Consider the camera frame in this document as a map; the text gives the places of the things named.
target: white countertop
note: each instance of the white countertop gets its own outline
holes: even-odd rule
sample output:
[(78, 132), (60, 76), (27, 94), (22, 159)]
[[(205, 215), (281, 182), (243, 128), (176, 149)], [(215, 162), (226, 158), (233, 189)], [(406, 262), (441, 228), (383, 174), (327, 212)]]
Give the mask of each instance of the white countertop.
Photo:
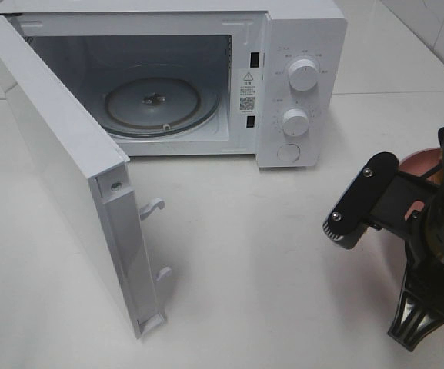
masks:
[(352, 251), (321, 230), (370, 156), (436, 145), (444, 92), (336, 95), (319, 165), (258, 170), (251, 156), (133, 159), (169, 322), (136, 341), (53, 208), (0, 101), (0, 367), (444, 367), (444, 326), (409, 353), (386, 334), (402, 242)]

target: control panel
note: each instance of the control panel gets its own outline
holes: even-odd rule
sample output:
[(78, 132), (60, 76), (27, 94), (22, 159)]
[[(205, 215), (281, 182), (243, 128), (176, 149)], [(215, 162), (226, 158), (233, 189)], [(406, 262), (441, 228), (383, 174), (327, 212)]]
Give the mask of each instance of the control panel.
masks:
[(256, 159), (259, 167), (317, 162), (346, 20), (271, 20)]

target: microwave door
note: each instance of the microwave door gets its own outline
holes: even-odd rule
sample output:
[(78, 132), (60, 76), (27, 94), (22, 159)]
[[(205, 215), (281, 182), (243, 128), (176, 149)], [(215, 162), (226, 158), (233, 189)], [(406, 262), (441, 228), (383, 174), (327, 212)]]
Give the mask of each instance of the microwave door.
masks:
[(2, 16), (0, 84), (38, 176), (136, 337), (161, 324), (128, 156)]

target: qr code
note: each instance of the qr code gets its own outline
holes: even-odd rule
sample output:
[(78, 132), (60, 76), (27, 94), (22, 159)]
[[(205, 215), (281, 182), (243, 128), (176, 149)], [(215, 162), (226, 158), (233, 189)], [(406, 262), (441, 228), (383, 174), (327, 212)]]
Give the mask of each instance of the qr code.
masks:
[(240, 98), (240, 110), (254, 110), (255, 97)]

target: round button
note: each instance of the round button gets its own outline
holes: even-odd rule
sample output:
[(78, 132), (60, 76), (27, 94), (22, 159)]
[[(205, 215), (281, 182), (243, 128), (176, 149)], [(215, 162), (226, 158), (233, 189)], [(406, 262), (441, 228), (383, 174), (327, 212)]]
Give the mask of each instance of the round button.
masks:
[(297, 91), (310, 90), (317, 83), (319, 68), (311, 59), (295, 60), (288, 69), (289, 82)]
[(286, 144), (278, 149), (278, 159), (281, 161), (292, 162), (299, 158), (300, 147), (294, 144)]
[(290, 137), (299, 137), (309, 129), (307, 114), (301, 109), (290, 109), (283, 115), (283, 133)]

